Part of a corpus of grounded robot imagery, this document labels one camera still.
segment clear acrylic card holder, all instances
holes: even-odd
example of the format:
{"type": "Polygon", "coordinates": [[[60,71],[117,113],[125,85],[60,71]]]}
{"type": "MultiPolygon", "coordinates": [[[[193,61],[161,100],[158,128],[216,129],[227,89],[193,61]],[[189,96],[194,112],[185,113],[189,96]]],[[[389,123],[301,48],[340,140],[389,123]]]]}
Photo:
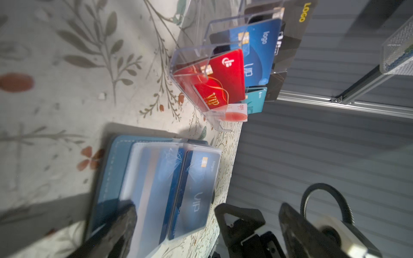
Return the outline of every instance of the clear acrylic card holder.
{"type": "Polygon", "coordinates": [[[212,58],[234,50],[243,49],[245,45],[243,43],[246,38],[245,32],[250,24],[269,19],[282,19],[283,10],[280,7],[257,14],[215,19],[206,25],[205,21],[208,18],[204,14],[208,12],[208,9],[205,8],[206,10],[204,10],[202,8],[205,7],[205,2],[207,1],[201,0],[192,7],[196,10],[198,17],[192,18],[193,24],[190,30],[181,32],[177,49],[171,59],[169,75],[172,81],[179,86],[185,96],[216,130],[231,131],[235,124],[233,122],[225,122],[227,105],[211,109],[195,85],[200,87],[199,85],[208,82],[210,78],[208,76],[210,73],[209,63],[212,58]],[[238,28],[242,32],[238,33],[237,40],[231,41],[225,32],[232,28],[238,28]]]}

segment floral tablecloth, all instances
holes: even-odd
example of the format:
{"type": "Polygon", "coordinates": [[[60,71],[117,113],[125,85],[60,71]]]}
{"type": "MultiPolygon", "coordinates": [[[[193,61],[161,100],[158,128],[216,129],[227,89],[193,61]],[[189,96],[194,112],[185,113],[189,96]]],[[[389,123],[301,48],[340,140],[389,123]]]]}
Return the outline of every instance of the floral tablecloth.
{"type": "MultiPolygon", "coordinates": [[[[226,200],[241,124],[217,132],[167,74],[188,2],[0,3],[1,257],[79,247],[108,133],[208,141],[223,150],[212,207],[226,200]]],[[[218,234],[210,212],[156,257],[207,257],[218,234]]]]}

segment red vip card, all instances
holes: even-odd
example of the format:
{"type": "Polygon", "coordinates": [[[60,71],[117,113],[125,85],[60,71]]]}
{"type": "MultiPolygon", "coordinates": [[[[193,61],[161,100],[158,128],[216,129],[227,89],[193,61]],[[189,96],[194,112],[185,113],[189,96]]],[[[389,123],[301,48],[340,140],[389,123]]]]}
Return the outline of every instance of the red vip card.
{"type": "Polygon", "coordinates": [[[193,85],[210,109],[245,99],[244,57],[241,49],[213,57],[206,64],[207,61],[201,61],[178,70],[174,73],[174,78],[185,92],[190,91],[189,85],[193,85]]]}

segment blue vip card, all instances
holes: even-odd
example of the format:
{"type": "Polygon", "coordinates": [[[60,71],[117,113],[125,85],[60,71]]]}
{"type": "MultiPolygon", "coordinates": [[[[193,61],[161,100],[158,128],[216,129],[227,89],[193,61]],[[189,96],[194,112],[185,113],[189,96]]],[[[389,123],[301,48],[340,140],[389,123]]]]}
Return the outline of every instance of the blue vip card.
{"type": "Polygon", "coordinates": [[[247,88],[247,98],[241,103],[247,104],[248,114],[261,113],[264,106],[267,87],[247,88]]]}
{"type": "MultiPolygon", "coordinates": [[[[228,38],[228,42],[242,40],[245,87],[268,83],[281,22],[281,19],[269,19],[210,35],[211,43],[222,43],[228,38]]],[[[237,44],[228,47],[231,50],[239,48],[237,44]]]]}
{"type": "Polygon", "coordinates": [[[188,151],[173,212],[169,239],[204,227],[215,187],[220,154],[188,151]]]}

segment striped wall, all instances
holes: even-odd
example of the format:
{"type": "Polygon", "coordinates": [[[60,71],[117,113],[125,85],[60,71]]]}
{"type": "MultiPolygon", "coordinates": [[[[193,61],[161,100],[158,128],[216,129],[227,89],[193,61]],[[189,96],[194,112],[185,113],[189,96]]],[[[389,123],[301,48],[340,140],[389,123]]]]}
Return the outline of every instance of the striped wall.
{"type": "MultiPolygon", "coordinates": [[[[328,183],[346,197],[356,227],[387,258],[413,253],[413,121],[277,101],[248,117],[240,136],[227,203],[258,208],[283,243],[282,202],[299,209],[305,189],[328,183]]],[[[341,218],[327,193],[316,192],[310,222],[341,218]]],[[[217,251],[227,257],[221,239],[217,251]]]]}

